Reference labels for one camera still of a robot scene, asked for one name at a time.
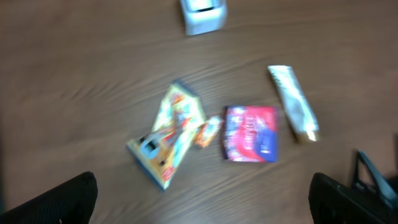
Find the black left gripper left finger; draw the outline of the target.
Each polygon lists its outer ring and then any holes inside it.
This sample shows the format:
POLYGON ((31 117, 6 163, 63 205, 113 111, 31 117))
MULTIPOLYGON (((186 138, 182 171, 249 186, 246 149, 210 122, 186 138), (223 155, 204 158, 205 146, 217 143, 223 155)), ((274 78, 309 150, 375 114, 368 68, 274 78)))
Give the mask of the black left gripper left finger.
POLYGON ((86 224, 98 196, 94 173, 84 172, 1 215, 1 224, 86 224))

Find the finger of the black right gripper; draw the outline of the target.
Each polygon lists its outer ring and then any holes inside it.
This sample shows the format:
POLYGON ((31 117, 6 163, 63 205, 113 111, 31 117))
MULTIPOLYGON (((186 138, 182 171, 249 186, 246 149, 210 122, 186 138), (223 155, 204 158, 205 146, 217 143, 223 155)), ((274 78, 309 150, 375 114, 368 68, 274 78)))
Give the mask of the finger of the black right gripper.
POLYGON ((376 196, 384 205, 389 208, 397 208, 397 193, 391 184, 382 176, 378 169, 371 162, 364 151, 357 151, 355 155, 354 172, 351 188, 360 192, 369 193, 376 196), (359 178, 359 163, 362 163, 367 169, 374 187, 370 188, 359 178))

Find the red purple Carefree pad pack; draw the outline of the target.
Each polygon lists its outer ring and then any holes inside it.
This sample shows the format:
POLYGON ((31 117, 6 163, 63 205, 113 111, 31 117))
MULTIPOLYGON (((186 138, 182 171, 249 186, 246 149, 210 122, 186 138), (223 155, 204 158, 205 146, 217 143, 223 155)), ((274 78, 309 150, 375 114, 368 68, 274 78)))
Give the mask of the red purple Carefree pad pack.
POLYGON ((224 158, 234 162, 278 161, 278 115, 270 106, 225 108, 224 158))

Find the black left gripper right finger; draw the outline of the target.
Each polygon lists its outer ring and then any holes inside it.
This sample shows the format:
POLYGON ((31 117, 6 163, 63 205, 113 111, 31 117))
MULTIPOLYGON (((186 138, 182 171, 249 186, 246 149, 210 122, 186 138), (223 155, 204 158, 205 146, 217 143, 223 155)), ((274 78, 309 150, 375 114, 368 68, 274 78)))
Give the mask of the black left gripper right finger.
POLYGON ((397 209, 382 200, 375 186, 360 180, 350 188, 317 172, 308 201, 314 223, 397 224, 397 209))

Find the white tube with gold cap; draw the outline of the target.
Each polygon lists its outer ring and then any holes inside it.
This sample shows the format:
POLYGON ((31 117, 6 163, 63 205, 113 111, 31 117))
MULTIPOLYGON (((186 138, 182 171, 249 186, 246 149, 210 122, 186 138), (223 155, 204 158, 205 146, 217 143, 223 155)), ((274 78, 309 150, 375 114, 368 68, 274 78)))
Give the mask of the white tube with gold cap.
POLYGON ((287 65, 270 65, 267 69, 276 85, 284 111, 298 140, 318 141, 317 118, 303 94, 293 68, 287 65))

